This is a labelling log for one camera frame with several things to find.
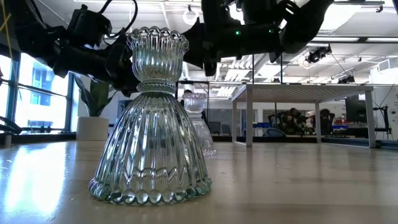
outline ceiling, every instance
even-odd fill
[[[187,10],[187,4],[192,5],[192,9],[201,18],[200,0],[146,0],[138,1],[139,13],[132,28],[142,26],[168,27],[169,29],[184,32],[191,25],[189,21],[184,21],[183,15]],[[391,36],[398,37],[398,15],[392,5],[392,0],[384,0],[384,10],[376,13],[378,6],[343,6],[334,9],[335,12],[328,11],[324,26],[327,30],[321,30],[322,35],[341,35],[341,36]],[[92,11],[99,11],[104,1],[102,0],[35,0],[42,13],[44,20],[51,26],[67,26],[72,18],[73,11],[80,8],[82,4],[88,6]],[[295,1],[302,6],[307,1]],[[104,12],[112,22],[113,32],[125,27],[134,13],[134,5],[130,0],[114,0]],[[187,19],[194,18],[192,12],[188,13]],[[318,64],[309,65],[304,62],[309,50],[316,47],[308,46],[294,55],[284,55],[284,61],[289,64],[283,67],[284,82],[332,82],[336,83],[338,77],[348,73],[354,74],[357,83],[366,83],[369,80],[369,68],[377,65],[378,62],[385,61],[388,57],[398,55],[398,44],[331,44],[333,56],[328,55]],[[242,60],[226,58],[219,65],[218,73],[215,77],[207,78],[204,72],[198,67],[188,65],[188,79],[190,80],[215,80],[215,81],[247,81],[252,77],[252,56],[248,55]],[[274,76],[280,76],[280,65],[269,63],[267,55],[255,55],[255,81],[270,82]],[[229,87],[213,86],[211,96],[225,97],[231,91]]]

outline computer monitor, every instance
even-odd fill
[[[364,100],[346,98],[346,115],[350,122],[366,123],[366,103]]]

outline table leg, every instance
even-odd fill
[[[369,148],[375,148],[376,135],[374,132],[374,116],[373,116],[373,103],[372,103],[371,91],[365,91],[365,101],[366,101],[366,117],[368,119]]]
[[[321,143],[321,111],[319,109],[319,102],[315,103],[315,131],[317,132],[317,143]]]
[[[253,89],[246,90],[246,147],[253,145]]]
[[[236,109],[236,101],[232,102],[232,142],[236,142],[236,114],[238,110]]]

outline clear glass object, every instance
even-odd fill
[[[173,97],[188,40],[166,28],[135,29],[128,37],[132,69],[141,81],[118,118],[89,189],[113,203],[181,202],[210,191],[195,128]]]
[[[198,134],[203,154],[213,156],[216,153],[213,147],[213,138],[207,124],[201,118],[207,95],[204,93],[186,93],[182,98],[184,99],[185,110],[188,112],[188,116]]]

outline white table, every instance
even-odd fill
[[[232,98],[232,138],[236,142],[237,102],[246,102],[246,121],[253,120],[253,103],[314,103],[317,142],[321,143],[321,122],[319,104],[341,100],[344,97],[365,94],[366,116],[368,118],[369,147],[376,147],[374,132],[372,93],[373,86],[359,85],[242,85]],[[246,146],[253,145],[253,126],[246,122]]]

